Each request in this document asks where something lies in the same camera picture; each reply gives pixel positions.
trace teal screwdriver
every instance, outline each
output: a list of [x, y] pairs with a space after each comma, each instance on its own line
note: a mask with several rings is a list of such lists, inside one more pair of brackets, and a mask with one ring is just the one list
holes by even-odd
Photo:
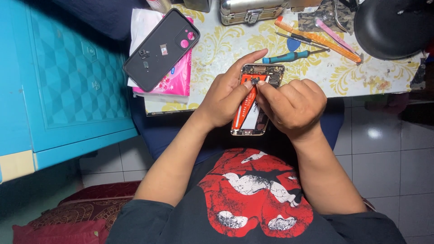
[[262, 58], [262, 63], [279, 63], [279, 62], [291, 62], [294, 60], [297, 60], [299, 58], [307, 58], [309, 57], [309, 55], [314, 54], [314, 53], [322, 53], [327, 51], [327, 49], [321, 49], [318, 51], [303, 51], [303, 52], [290, 52], [287, 54], [283, 54], [277, 57], [272, 57], [272, 58]]

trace metal toolbox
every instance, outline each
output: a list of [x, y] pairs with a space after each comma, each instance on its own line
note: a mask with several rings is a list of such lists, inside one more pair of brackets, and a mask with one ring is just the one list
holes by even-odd
[[223, 25], [255, 23], [273, 19], [286, 8], [289, 0], [220, 0]]

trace blue cabinet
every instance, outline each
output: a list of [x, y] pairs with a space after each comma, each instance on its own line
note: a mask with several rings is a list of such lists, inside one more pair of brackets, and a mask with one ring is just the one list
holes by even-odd
[[0, 182], [137, 135], [119, 43], [45, 1], [0, 24]]

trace smartphone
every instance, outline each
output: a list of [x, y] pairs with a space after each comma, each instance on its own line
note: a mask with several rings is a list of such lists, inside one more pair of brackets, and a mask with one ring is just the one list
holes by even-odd
[[124, 71], [150, 92], [199, 40], [199, 30], [176, 8], [171, 9], [125, 62]]
[[263, 80], [274, 88], [278, 88], [282, 82], [285, 66], [281, 64], [246, 64], [241, 69], [240, 85], [252, 81], [253, 88], [241, 102], [232, 122], [232, 135], [263, 135], [267, 128], [268, 117], [258, 106], [256, 84]]

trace metal case latch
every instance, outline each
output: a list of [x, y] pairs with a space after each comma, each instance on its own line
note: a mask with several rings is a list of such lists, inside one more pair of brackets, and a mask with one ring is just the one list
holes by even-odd
[[255, 23], [261, 17], [263, 11], [263, 8], [248, 10], [244, 21], [248, 21], [249, 24]]

